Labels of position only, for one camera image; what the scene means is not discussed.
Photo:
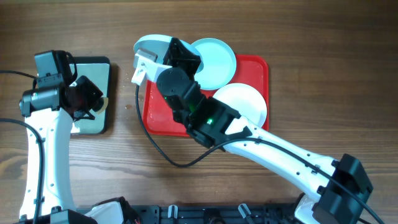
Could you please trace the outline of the green yellow sponge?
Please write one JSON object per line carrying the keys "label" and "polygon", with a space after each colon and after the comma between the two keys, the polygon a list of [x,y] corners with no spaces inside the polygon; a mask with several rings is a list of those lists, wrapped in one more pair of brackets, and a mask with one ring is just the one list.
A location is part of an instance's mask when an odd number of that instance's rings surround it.
{"label": "green yellow sponge", "polygon": [[102,112],[104,112],[106,110],[106,108],[108,107],[108,98],[107,97],[101,97],[96,104],[94,105],[94,107],[92,108],[92,110],[96,113],[96,114],[101,114]]}

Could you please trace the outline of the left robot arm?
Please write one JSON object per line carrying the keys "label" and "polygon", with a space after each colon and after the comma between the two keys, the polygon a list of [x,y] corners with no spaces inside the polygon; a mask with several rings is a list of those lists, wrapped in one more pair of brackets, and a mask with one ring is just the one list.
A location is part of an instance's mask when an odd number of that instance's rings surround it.
{"label": "left robot arm", "polygon": [[37,78],[19,106],[28,133],[27,185],[19,223],[140,223],[124,197],[97,203],[78,213],[70,187],[69,148],[73,123],[94,120],[108,105],[102,91],[78,76],[71,53],[35,55]]}

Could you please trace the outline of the white plate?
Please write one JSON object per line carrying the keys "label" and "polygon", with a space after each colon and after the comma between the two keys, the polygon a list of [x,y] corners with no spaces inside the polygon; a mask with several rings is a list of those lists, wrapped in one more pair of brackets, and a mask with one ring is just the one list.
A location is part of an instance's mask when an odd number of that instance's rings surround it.
{"label": "white plate", "polygon": [[259,127],[266,122],[266,101],[252,86],[243,83],[228,84],[217,90],[213,98],[237,110],[240,115],[247,117]]}

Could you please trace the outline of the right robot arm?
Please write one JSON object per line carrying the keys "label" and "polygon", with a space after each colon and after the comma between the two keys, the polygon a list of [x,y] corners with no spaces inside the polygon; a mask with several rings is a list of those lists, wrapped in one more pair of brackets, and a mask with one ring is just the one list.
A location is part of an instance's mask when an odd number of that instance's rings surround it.
{"label": "right robot arm", "polygon": [[171,38],[157,78],[160,94],[174,121],[185,126],[197,143],[250,159],[294,184],[308,202],[296,208],[302,223],[357,223],[373,191],[361,162],[344,154],[340,160],[302,149],[256,126],[247,117],[200,90],[194,74],[200,57]]}

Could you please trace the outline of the light blue plate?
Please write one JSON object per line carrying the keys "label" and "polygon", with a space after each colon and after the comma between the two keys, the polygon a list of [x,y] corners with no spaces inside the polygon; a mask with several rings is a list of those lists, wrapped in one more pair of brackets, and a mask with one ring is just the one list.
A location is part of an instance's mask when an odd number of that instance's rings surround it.
{"label": "light blue plate", "polygon": [[227,85],[236,72],[237,61],[232,48],[220,39],[204,38],[191,44],[201,57],[194,76],[202,90],[217,90]]}
{"label": "light blue plate", "polygon": [[[169,47],[171,38],[172,38],[172,36],[162,35],[162,34],[145,35],[145,36],[141,37],[134,44],[134,53],[136,53],[138,51],[138,49],[146,49],[146,50],[153,52],[157,55],[157,59],[156,59],[157,63],[163,64],[163,58],[165,56],[166,50]],[[181,40],[181,41],[184,44],[184,46],[186,46],[188,48],[188,50],[199,55],[200,59],[202,60],[201,54],[194,46],[192,46],[191,44],[187,43],[184,40]],[[204,65],[203,65],[203,62],[201,61],[201,64],[200,64],[197,72],[201,72],[203,70],[203,68],[204,68]],[[171,68],[166,69],[162,73],[165,73],[165,72],[172,73],[177,70],[182,70],[182,69],[171,66]]]}

